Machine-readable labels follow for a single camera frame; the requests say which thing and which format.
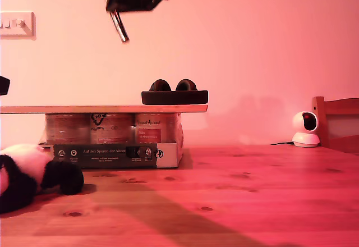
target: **wooden shelf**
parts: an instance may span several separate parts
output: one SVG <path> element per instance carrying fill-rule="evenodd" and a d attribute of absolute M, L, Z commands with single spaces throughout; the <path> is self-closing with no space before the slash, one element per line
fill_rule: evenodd
<path fill-rule="evenodd" d="M 65 114 L 65 113 L 186 113 L 206 112 L 204 105 L 139 105 L 139 106 L 8 106 L 0 114 Z"/>

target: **box packaging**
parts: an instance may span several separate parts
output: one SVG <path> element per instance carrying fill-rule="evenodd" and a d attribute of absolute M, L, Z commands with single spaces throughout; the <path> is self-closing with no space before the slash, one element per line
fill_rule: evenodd
<path fill-rule="evenodd" d="M 182 155 L 176 143 L 43 144 L 55 161 L 69 161 L 84 169 L 176 168 Z"/>
<path fill-rule="evenodd" d="M 180 113 L 46 115 L 40 145 L 55 161 L 84 169 L 176 168 L 183 153 L 181 117 Z"/>

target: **wooden table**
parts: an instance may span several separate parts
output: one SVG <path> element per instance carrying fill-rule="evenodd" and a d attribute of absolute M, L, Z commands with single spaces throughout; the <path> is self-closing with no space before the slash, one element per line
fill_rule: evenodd
<path fill-rule="evenodd" d="M 1 246 L 359 246 L 359 157 L 293 145 L 190 149 L 178 169 L 86 171 L 1 217 Z"/>

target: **wooden chair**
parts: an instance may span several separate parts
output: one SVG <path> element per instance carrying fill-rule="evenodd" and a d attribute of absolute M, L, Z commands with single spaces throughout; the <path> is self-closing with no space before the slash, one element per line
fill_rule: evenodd
<path fill-rule="evenodd" d="M 317 134 L 322 147 L 359 154 L 359 130 L 358 135 L 330 138 L 327 121 L 327 116 L 334 115 L 357 115 L 359 117 L 359 98 L 325 101 L 324 97 L 314 97 L 312 100 L 312 112 L 318 117 Z"/>

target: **wood grain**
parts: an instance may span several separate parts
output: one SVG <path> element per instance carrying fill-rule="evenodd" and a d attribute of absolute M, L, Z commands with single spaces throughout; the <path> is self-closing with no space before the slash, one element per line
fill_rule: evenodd
<path fill-rule="evenodd" d="M 325 101 L 327 115 L 359 115 L 359 98 Z"/>
<path fill-rule="evenodd" d="M 57 113 L 185 113 L 206 112 L 208 105 L 169 106 L 3 106 L 1 114 L 57 114 Z"/>
<path fill-rule="evenodd" d="M 358 156 L 328 148 L 192 148 L 178 169 L 86 170 L 1 216 L 2 246 L 357 246 Z"/>
<path fill-rule="evenodd" d="M 334 150 L 359 154 L 359 135 L 330 139 L 329 145 Z"/>
<path fill-rule="evenodd" d="M 328 121 L 326 119 L 324 97 L 314 97 L 312 100 L 312 111 L 318 118 L 317 134 L 320 139 L 320 145 L 329 148 Z"/>

